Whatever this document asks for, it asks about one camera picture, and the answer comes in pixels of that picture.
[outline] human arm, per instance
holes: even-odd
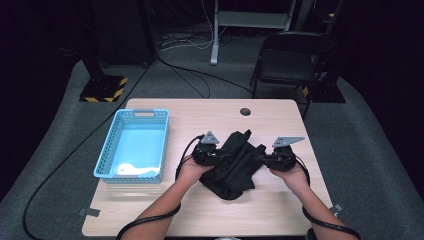
[[[288,172],[281,172],[273,169],[270,169],[270,172],[284,180],[287,187],[300,200],[305,210],[312,217],[322,222],[346,227],[309,187],[306,175],[299,164],[296,164],[295,167]],[[357,240],[355,236],[342,231],[326,228],[314,223],[311,223],[311,225],[318,240]]]
[[[212,167],[198,165],[191,156],[186,156],[183,162],[177,180],[152,205],[144,210],[137,219],[158,216],[173,211],[179,206],[185,193],[200,179],[202,174],[212,169]],[[169,217],[137,225],[127,230],[121,239],[163,240],[171,221],[172,217]]]

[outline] black chair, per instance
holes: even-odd
[[[302,118],[305,119],[322,69],[337,49],[337,43],[323,33],[278,32],[267,37],[259,51],[250,86],[256,98],[258,81],[285,84],[303,89],[306,102]]]

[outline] blue plastic basket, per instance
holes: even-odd
[[[94,176],[106,183],[160,183],[168,122],[166,109],[118,110]]]

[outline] black cloth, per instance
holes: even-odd
[[[234,200],[243,194],[243,191],[254,189],[253,174],[262,166],[261,162],[253,160],[255,155],[264,155],[266,147],[262,144],[254,147],[248,142],[251,131],[244,134],[234,132],[230,135],[217,155],[228,154],[223,162],[205,172],[200,182],[225,200]]]

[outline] gray carpet floor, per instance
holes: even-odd
[[[40,239],[85,239],[84,217],[78,212],[90,206],[98,182],[92,172],[114,112],[136,97],[250,98],[246,89],[260,42],[248,38],[222,43],[217,66],[209,64],[210,47],[159,52],[167,63],[221,79],[177,69],[183,79],[158,60],[147,69],[111,66],[104,69],[107,75],[129,78],[114,103],[78,101],[89,74],[77,63],[49,131],[0,204],[0,239],[29,239],[22,223],[24,209],[47,178],[29,205],[29,231]],[[339,218],[363,239],[424,239],[423,201],[364,99],[345,80],[337,84],[347,102],[313,103],[305,126],[332,201],[345,207]],[[263,87],[258,96],[280,98],[280,90]]]

